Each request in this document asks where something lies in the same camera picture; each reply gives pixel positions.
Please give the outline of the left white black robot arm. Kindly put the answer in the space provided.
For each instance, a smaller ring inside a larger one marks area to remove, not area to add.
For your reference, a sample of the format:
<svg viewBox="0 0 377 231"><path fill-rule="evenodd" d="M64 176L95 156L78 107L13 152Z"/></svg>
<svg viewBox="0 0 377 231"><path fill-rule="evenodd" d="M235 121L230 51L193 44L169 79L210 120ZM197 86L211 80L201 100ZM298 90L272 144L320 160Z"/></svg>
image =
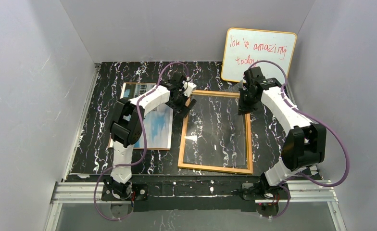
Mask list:
<svg viewBox="0 0 377 231"><path fill-rule="evenodd" d="M113 142L113 167L110 186L125 190L132 178L132 155L135 143L143 138L147 149L145 116L164 104L186 117L196 100L190 99L196 84L184 75L175 74L168 81L155 84L150 90L132 99L117 100L109 132Z"/></svg>

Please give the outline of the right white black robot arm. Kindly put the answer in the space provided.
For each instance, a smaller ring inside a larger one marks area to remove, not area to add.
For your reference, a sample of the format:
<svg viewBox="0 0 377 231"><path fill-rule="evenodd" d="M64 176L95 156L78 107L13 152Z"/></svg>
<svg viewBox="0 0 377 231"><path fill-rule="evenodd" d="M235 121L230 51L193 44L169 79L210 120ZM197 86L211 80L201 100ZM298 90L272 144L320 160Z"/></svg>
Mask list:
<svg viewBox="0 0 377 231"><path fill-rule="evenodd" d="M247 69L243 79L238 114L252 113L261 103L272 112L286 134L278 162L260 176L255 188L258 193L272 192L288 178L323 162L327 130L297 113L296 105L288 102L279 81L265 78L260 67Z"/></svg>

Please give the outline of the building and sky photo board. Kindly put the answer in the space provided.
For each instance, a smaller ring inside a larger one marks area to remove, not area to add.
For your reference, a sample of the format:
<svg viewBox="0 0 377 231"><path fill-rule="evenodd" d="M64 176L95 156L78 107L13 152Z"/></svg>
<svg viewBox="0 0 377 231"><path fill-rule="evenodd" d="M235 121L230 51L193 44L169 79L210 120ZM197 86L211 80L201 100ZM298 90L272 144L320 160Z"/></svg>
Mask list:
<svg viewBox="0 0 377 231"><path fill-rule="evenodd" d="M156 87L154 83L126 82L122 86L120 98L136 101L136 97L146 95ZM160 104L143 118L147 136L148 150L169 150L171 148L173 110L166 104Z"/></svg>

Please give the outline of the whiteboard with red writing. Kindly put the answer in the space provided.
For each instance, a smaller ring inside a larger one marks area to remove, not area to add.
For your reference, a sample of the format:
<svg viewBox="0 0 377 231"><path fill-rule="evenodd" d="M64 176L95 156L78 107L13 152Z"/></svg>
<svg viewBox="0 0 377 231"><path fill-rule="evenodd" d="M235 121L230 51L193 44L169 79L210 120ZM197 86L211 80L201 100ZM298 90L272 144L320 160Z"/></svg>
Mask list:
<svg viewBox="0 0 377 231"><path fill-rule="evenodd" d="M288 75L297 35L293 32L230 28L222 62L221 79L243 80L243 73L256 61L272 61Z"/></svg>

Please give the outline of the aluminium rail with black bases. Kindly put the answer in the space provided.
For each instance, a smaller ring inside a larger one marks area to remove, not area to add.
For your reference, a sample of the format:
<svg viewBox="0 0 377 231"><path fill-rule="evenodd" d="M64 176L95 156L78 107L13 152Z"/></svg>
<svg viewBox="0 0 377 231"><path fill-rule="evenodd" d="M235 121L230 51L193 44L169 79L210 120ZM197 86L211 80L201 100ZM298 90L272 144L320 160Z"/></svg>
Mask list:
<svg viewBox="0 0 377 231"><path fill-rule="evenodd" d="M92 205L133 205L136 212L155 210L241 210L256 211L268 203L283 206L287 202L335 202L334 190L308 180L290 180L287 192L278 196L256 193L256 176L170 176L135 175L132 195L116 198L100 182L59 182L55 185L52 203Z"/></svg>

